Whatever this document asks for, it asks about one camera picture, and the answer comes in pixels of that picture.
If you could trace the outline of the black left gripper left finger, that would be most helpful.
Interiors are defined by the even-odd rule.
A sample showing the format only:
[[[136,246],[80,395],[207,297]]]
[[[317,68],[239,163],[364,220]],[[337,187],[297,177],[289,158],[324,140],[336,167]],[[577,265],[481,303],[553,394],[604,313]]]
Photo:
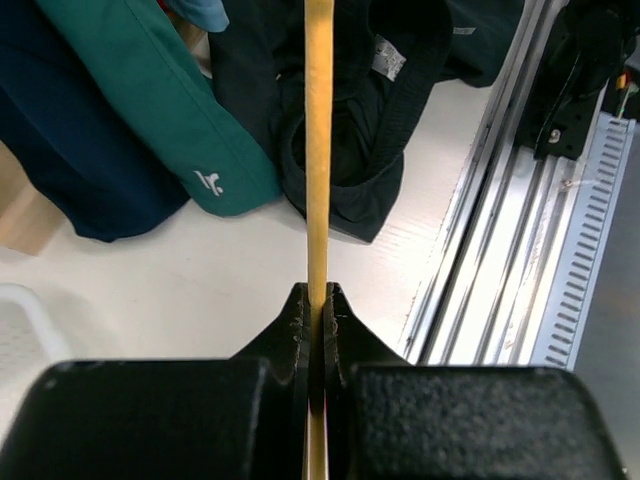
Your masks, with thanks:
[[[66,361],[9,431],[13,479],[298,479],[307,407],[307,287],[228,359]]]

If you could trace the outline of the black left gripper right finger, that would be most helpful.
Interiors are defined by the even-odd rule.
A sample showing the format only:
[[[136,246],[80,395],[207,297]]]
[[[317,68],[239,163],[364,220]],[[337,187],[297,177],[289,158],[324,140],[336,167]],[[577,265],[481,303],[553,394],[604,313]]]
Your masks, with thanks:
[[[330,284],[324,313],[333,479],[622,479],[600,410],[571,372],[415,366]]]

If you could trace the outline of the dark charcoal shorts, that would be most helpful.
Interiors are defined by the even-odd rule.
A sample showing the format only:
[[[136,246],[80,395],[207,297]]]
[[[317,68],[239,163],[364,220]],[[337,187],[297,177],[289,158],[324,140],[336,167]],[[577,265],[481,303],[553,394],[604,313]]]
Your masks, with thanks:
[[[216,99],[265,149],[289,202],[306,208],[304,5],[228,1],[208,37]],[[338,1],[330,225],[371,242],[396,202],[404,150],[433,86],[497,78],[520,1]]]

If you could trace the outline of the wooden hanger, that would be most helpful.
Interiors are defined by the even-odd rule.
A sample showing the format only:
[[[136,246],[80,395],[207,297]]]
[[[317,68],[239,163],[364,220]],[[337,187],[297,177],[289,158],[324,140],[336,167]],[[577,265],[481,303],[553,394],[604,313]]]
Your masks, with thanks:
[[[307,477],[328,477],[323,309],[327,296],[334,3],[304,3],[307,283],[310,305]]]

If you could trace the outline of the teal green shorts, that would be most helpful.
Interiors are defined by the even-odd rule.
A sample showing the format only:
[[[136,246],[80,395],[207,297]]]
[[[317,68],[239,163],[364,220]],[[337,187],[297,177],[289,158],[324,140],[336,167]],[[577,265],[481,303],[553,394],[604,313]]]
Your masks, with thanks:
[[[106,100],[205,211],[238,216],[281,195],[267,154],[215,99],[154,1],[41,1]]]

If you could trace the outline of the light blue shorts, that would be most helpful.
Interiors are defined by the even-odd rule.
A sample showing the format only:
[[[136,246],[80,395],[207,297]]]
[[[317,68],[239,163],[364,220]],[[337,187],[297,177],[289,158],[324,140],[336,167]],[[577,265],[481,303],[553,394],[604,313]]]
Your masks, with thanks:
[[[206,32],[223,32],[230,23],[222,0],[166,0],[165,5]]]

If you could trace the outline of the white plastic basket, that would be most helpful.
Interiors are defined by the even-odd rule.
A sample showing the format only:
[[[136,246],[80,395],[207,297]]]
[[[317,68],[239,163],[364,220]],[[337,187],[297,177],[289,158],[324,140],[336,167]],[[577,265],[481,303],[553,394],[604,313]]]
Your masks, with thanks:
[[[20,284],[2,283],[1,301],[16,304],[24,312],[38,343],[51,362],[61,362],[71,357],[71,349],[63,333],[54,325],[44,303],[33,290]]]

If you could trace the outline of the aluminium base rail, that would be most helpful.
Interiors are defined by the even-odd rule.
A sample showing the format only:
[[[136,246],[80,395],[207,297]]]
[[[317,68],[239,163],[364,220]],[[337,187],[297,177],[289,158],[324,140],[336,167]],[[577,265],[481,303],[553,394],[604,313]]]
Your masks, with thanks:
[[[399,354],[419,365],[573,369],[636,123],[600,92],[576,160],[515,143],[554,21],[530,1],[446,215]]]

